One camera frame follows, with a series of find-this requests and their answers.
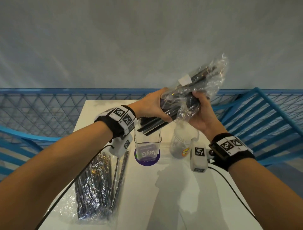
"wall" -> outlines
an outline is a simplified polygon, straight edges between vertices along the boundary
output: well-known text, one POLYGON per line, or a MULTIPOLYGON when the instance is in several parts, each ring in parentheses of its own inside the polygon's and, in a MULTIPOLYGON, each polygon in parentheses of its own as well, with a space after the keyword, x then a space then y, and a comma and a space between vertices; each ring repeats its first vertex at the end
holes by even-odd
POLYGON ((303 89, 299 0, 1 0, 0 88, 160 88, 225 52, 226 89, 303 89))

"blue chair back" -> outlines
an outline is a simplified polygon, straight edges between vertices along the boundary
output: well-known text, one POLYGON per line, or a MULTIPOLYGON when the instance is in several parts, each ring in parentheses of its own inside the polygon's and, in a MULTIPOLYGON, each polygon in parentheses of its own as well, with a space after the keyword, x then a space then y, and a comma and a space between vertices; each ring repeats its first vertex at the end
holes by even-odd
POLYGON ((59 138, 25 134, 0 126, 0 180, 59 138))
POLYGON ((261 89, 213 109, 225 110, 219 118, 222 124, 254 151, 262 165, 303 156, 302 130, 261 89))

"plastic bag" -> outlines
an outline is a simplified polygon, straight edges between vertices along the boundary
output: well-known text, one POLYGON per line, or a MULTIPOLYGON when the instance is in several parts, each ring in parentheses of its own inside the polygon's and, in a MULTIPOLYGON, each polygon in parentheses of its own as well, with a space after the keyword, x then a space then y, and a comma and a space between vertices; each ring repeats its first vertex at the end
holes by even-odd
MULTIPOLYGON (((160 107, 173 120, 189 121, 198 110, 200 102, 192 94, 193 91, 202 91, 207 97, 216 95, 224 82, 228 68, 228 59, 223 54, 207 65, 202 65, 191 73, 180 78, 178 82, 161 95, 160 107)), ((139 132, 150 135, 167 125, 160 118, 142 118, 139 132)))
POLYGON ((129 152, 119 159, 103 150, 55 207, 69 223, 116 224, 129 152))

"transparent cup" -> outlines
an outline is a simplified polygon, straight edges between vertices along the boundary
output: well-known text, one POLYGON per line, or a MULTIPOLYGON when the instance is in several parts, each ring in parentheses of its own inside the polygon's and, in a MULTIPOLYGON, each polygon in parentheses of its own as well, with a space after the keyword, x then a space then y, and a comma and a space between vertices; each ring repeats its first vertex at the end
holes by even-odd
POLYGON ((162 141, 161 132, 157 131, 146 136, 135 128, 135 146, 138 161, 155 161, 162 141))
POLYGON ((169 151, 175 158, 182 159, 187 156, 193 141, 199 140, 199 131, 187 122, 180 122, 174 129, 169 151))

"table top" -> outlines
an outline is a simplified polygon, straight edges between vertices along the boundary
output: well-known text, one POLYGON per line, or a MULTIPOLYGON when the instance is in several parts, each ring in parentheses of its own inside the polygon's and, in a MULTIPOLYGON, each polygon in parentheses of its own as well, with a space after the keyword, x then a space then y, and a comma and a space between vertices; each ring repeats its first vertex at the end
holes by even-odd
MULTIPOLYGON (((93 123, 95 116, 106 109, 134 101, 87 100, 74 131, 93 123)), ((161 157, 155 165, 140 165, 134 158, 134 141, 130 144, 125 182, 114 224, 83 223, 77 221, 76 216, 60 213, 62 207, 76 204, 70 199, 75 196, 73 185, 40 229, 262 229, 221 175, 212 169, 194 173, 190 170, 189 156, 180 160, 169 153, 175 125, 172 122, 161 129, 161 157)), ((199 141, 209 144, 202 133, 199 141)), ((248 207, 229 173, 213 167, 225 176, 248 207)))

